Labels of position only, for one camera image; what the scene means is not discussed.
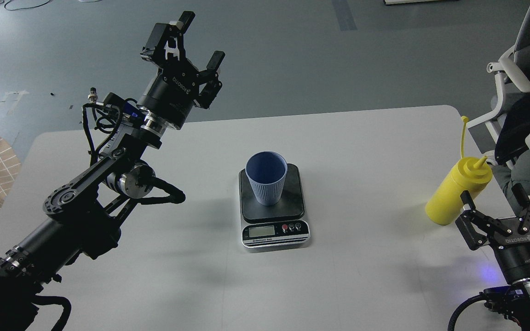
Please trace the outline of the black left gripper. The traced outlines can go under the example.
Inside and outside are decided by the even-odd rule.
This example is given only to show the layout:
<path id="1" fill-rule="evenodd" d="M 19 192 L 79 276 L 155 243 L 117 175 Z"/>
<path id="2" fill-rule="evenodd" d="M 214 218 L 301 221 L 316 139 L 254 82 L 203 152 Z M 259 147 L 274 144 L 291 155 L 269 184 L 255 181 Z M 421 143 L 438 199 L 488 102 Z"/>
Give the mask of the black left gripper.
<path id="1" fill-rule="evenodd" d="M 209 109 L 223 86 L 219 80 L 223 51 L 214 51 L 200 73 L 193 64 L 171 64 L 186 59 L 184 34 L 195 17 L 195 12 L 184 11 L 177 21 L 156 23 L 140 53 L 144 61 L 157 66 L 157 72 L 137 106 L 158 115 L 175 130 L 184 125 L 193 100 L 196 107 Z M 204 86 L 200 92 L 197 83 Z"/>

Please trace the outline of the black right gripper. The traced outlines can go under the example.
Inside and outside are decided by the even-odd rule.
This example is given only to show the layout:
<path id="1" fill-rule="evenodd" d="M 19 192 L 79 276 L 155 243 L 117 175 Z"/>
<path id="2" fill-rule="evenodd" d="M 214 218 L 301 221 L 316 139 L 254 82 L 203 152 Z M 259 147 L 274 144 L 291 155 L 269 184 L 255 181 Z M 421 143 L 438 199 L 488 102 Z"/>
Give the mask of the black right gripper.
<path id="1" fill-rule="evenodd" d="M 516 229 L 507 229 L 501 220 L 479 212 L 467 190 L 460 194 L 463 211 L 455 220 L 470 250 L 477 250 L 490 240 L 503 278 L 509 285 L 530 279 L 530 195 L 519 183 L 512 191 L 522 207 Z"/>

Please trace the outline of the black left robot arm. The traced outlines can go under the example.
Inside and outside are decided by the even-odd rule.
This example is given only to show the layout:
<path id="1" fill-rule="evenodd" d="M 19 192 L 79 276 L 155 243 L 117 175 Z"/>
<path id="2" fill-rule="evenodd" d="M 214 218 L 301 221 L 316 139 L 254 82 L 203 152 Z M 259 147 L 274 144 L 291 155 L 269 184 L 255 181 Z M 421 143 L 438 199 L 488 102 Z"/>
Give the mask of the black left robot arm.
<path id="1" fill-rule="evenodd" d="M 141 58 L 158 71 L 136 104 L 109 93 L 101 103 L 91 89 L 82 105 L 90 147 L 90 167 L 53 190 L 43 203 L 47 219 L 0 258 L 0 331 L 25 331 L 40 306 L 61 306 L 54 331 L 65 328 L 71 302 L 43 296 L 45 284 L 62 280 L 58 272 L 80 254 L 95 259 L 118 246 L 121 226 L 137 205 L 180 204 L 185 193 L 142 160 L 147 147 L 160 148 L 166 129 L 179 130 L 192 107 L 208 109 L 222 88 L 215 51 L 206 69 L 186 57 L 184 34 L 195 17 L 156 23 Z"/>

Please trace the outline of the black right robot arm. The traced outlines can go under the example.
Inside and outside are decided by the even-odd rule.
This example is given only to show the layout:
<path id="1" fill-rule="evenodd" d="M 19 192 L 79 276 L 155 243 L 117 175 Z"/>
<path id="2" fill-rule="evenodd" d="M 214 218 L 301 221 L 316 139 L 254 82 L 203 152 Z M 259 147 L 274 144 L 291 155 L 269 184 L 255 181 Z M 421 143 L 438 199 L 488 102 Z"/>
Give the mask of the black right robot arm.
<path id="1" fill-rule="evenodd" d="M 507 285 L 484 289 L 460 304 L 450 317 L 447 329 L 453 331 L 463 310 L 479 301 L 505 319 L 530 331 L 530 195 L 521 184 L 513 194 L 522 211 L 517 217 L 492 218 L 479 212 L 468 191 L 460 198 L 463 211 L 455 221 L 469 249 L 489 246 Z"/>

